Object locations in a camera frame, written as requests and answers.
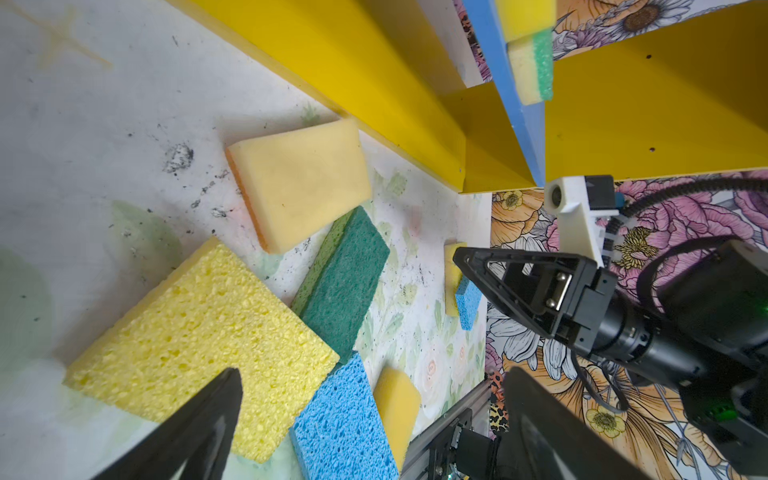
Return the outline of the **bright yellow sponge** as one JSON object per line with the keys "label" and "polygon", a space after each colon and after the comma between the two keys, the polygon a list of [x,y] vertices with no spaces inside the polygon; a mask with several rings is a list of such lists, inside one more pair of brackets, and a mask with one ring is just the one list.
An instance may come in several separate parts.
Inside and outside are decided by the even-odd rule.
{"label": "bright yellow sponge", "polygon": [[495,6],[506,43],[555,25],[555,0],[496,0]]}

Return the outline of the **dark green sponge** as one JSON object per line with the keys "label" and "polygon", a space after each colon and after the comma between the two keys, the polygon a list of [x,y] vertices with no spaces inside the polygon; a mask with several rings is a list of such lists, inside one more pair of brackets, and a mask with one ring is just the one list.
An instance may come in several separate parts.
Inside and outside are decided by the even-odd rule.
{"label": "dark green sponge", "polygon": [[318,251],[291,309],[341,364],[354,345],[390,249],[363,207],[337,219]]}

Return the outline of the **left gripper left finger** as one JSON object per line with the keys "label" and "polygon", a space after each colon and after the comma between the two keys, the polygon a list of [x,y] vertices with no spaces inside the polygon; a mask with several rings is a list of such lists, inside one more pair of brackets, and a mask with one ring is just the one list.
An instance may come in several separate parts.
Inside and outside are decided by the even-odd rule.
{"label": "left gripper left finger", "polygon": [[243,398],[241,375],[226,368],[98,479],[220,479]]}

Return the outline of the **light green sponge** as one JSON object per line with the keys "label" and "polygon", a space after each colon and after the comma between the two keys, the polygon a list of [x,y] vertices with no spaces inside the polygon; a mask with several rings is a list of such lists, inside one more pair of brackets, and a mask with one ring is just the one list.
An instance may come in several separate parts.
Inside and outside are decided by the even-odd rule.
{"label": "light green sponge", "polygon": [[542,30],[507,45],[516,91],[522,105],[534,105],[553,98],[552,32]]}

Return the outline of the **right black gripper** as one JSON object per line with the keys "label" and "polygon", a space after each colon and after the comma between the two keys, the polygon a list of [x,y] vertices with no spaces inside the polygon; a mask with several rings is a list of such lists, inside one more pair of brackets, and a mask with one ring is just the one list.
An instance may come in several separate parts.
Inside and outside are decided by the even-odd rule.
{"label": "right black gripper", "polygon": [[658,366],[658,322],[576,254],[459,247],[452,257],[505,316],[590,360]]}

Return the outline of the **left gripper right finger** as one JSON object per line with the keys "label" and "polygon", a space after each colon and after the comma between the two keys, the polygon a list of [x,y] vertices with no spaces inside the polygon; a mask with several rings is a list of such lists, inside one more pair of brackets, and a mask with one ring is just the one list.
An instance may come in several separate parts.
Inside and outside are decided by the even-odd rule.
{"label": "left gripper right finger", "polygon": [[561,478],[563,468],[575,479],[646,477],[525,370],[507,372],[504,389],[520,479]]}

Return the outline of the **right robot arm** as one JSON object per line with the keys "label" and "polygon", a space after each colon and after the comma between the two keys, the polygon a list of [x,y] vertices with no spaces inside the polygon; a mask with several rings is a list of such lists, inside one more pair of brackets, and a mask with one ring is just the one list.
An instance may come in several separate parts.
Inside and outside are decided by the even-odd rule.
{"label": "right robot arm", "polygon": [[504,315],[590,360],[676,390],[691,422],[746,476],[767,473],[767,255],[734,236],[660,289],[650,263],[629,298],[585,256],[461,247],[454,263]]}

